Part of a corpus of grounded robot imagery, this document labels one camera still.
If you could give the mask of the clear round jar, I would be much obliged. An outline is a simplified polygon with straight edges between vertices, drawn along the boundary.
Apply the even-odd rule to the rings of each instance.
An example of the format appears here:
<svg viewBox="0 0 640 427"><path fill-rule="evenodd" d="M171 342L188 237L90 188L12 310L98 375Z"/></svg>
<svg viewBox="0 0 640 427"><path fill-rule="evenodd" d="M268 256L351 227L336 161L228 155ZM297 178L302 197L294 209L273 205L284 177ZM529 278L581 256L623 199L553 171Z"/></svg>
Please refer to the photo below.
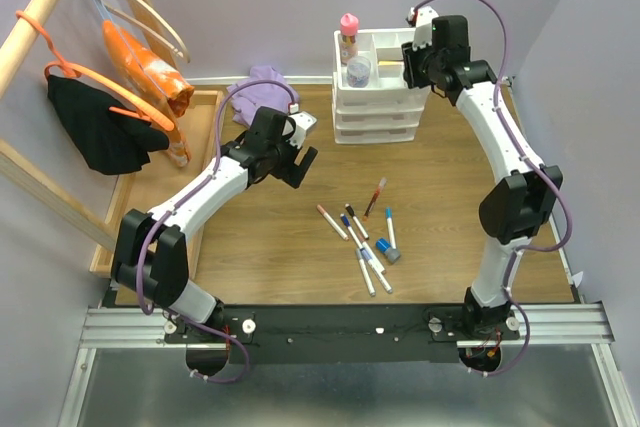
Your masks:
<svg viewBox="0 0 640 427"><path fill-rule="evenodd" d="M365 88L371 76L371 62L364 56L354 56L346 66L346 79L349 87Z"/></svg>

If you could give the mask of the white plastic drawer organizer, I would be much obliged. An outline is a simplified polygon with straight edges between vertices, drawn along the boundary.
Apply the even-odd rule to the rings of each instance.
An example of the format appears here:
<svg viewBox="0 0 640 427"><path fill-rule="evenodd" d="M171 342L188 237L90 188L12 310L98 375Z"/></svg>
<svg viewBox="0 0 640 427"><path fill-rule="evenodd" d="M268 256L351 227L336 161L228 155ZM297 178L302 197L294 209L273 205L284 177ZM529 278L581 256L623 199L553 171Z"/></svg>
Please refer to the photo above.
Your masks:
<svg viewBox="0 0 640 427"><path fill-rule="evenodd" d="M414 140L428 91L409 89L403 66L378 67L379 61L402 61L401 45L413 39L411 28L364 29L357 35L358 54L371 62L365 88L347 84L341 64L338 31L333 33L332 117L338 144L384 144Z"/></svg>

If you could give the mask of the pink cap crayon bottle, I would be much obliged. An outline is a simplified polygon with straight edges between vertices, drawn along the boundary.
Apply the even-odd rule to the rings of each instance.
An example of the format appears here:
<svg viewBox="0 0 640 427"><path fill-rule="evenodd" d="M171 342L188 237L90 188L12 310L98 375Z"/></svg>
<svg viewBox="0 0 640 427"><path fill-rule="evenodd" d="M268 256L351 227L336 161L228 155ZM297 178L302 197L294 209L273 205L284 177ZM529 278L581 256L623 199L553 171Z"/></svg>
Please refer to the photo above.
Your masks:
<svg viewBox="0 0 640 427"><path fill-rule="evenodd" d="M358 30L359 19L351 13L345 13L340 19L339 35L340 61L342 65L346 65L358 53Z"/></svg>

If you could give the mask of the light blue acrylic marker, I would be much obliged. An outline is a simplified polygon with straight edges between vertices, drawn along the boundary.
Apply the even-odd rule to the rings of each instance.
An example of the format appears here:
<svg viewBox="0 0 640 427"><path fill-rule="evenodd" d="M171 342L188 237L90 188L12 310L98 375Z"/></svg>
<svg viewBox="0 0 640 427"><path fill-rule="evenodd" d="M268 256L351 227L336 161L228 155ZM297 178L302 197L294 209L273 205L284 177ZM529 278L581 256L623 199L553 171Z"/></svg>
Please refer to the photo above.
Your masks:
<svg viewBox="0 0 640 427"><path fill-rule="evenodd" d="M395 236L395 229L394 229L393 215L392 215L391 207L386 207L386 209L385 209L385 217L386 217L386 224L387 224L387 230L388 230L388 235L389 235L390 246L393 249L397 249L397 243L396 243L396 236Z"/></svg>

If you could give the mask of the grey blue cap glue bottle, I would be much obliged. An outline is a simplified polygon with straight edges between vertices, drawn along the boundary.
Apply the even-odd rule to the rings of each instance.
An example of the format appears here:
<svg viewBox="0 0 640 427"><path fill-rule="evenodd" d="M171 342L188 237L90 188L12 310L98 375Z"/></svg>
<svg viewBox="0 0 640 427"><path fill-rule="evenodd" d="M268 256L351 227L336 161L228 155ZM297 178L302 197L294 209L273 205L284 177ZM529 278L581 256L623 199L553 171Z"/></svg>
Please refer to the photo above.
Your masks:
<svg viewBox="0 0 640 427"><path fill-rule="evenodd" d="M395 264L401 257L400 251L394 248L385 238L379 238L376 241L376 248L391 264Z"/></svg>

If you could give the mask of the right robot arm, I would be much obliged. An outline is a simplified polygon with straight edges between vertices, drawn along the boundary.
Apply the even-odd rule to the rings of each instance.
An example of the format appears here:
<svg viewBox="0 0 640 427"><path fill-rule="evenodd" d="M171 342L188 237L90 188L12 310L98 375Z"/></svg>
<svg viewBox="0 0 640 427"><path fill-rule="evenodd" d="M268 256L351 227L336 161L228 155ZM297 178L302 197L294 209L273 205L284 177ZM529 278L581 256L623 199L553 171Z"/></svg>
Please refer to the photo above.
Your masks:
<svg viewBox="0 0 640 427"><path fill-rule="evenodd" d="M506 327L521 257L548 221L563 174L528 145L488 62L471 58L465 17L440 16L423 8L410 15L409 23L413 38L401 47L407 86L441 92L463 115L495 180L478 208L487 241L459 315L462 331L480 339Z"/></svg>

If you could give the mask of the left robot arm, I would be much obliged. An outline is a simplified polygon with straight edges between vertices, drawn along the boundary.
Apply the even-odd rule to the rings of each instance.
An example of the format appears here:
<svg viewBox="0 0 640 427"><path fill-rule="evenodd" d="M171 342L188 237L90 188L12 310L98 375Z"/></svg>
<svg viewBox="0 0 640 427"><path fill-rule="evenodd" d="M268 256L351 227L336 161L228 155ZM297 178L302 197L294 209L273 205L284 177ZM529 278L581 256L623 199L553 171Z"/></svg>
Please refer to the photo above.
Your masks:
<svg viewBox="0 0 640 427"><path fill-rule="evenodd" d="M111 278L153 304L188 318L201 342L222 327L222 304L189 277L191 237L229 200L268 176L300 186L317 151L303 146L317 123L304 111L257 110L248 130L224 144L210 164L178 194L148 212L121 220Z"/></svg>

